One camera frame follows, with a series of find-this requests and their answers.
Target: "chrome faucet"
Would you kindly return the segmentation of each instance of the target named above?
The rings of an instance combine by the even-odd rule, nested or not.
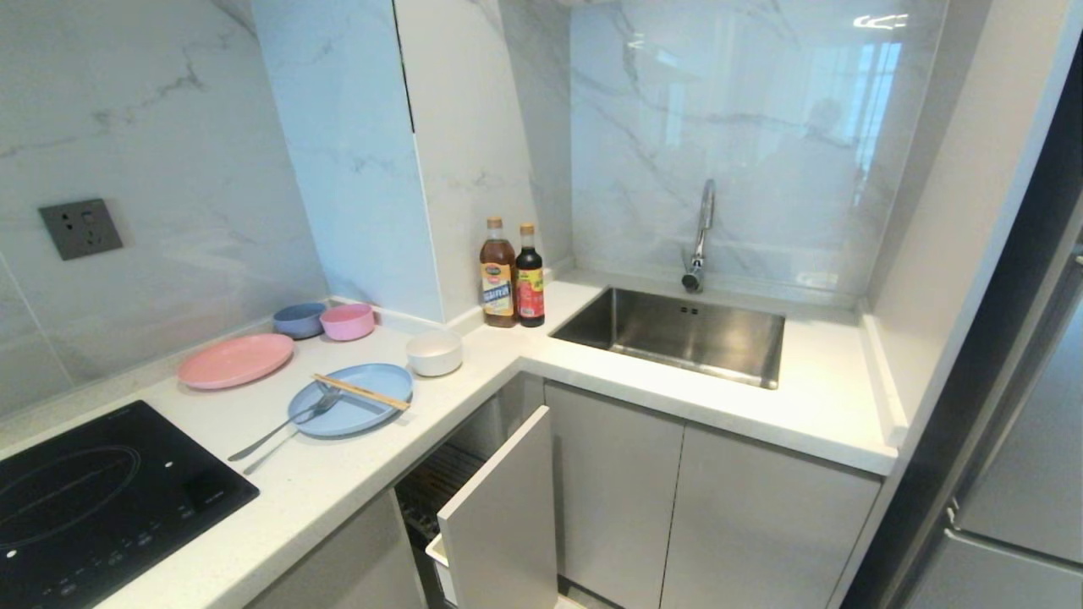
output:
[[[684,276],[680,283],[689,294],[703,291],[703,263],[706,257],[703,255],[703,242],[707,236],[707,229],[715,217],[715,181],[707,180],[703,185],[703,199],[700,202],[700,233],[695,237],[695,250],[692,258],[684,265]]]

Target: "cooking wine bottle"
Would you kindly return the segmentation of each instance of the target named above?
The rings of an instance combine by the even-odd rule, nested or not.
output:
[[[537,327],[545,323],[545,284],[542,280],[542,256],[534,249],[534,224],[519,226],[523,251],[516,258],[516,301],[519,323]]]
[[[516,325],[516,250],[504,238],[504,220],[485,221],[488,238],[481,247],[481,299],[485,323],[496,327]]]

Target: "refrigerator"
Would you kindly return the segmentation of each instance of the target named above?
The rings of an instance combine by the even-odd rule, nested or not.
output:
[[[909,609],[1083,608],[1083,247],[1066,271]]]
[[[844,609],[1083,609],[1081,52]]]

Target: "pink plate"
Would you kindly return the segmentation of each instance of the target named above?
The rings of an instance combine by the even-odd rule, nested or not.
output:
[[[177,376],[196,389],[225,389],[273,373],[292,354],[293,339],[288,336],[242,336],[188,358]]]

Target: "chopsticks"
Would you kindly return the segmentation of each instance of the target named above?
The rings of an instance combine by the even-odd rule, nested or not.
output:
[[[402,400],[396,400],[394,398],[384,396],[383,393],[377,393],[376,391],[369,391],[368,389],[365,389],[364,387],[357,387],[356,385],[350,385],[349,383],[347,383],[344,380],[339,380],[337,378],[331,378],[329,376],[324,376],[322,374],[314,374],[314,375],[312,375],[312,378],[315,378],[316,380],[318,380],[319,383],[323,383],[324,385],[326,385],[328,387],[335,387],[335,388],[341,389],[341,390],[343,390],[343,391],[345,391],[348,393],[353,393],[355,396],[361,396],[362,398],[368,398],[369,400],[379,402],[381,404],[387,404],[387,405],[389,405],[389,406],[391,406],[393,409],[400,410],[400,411],[405,411],[406,409],[409,407],[409,403],[408,402],[404,402]]]

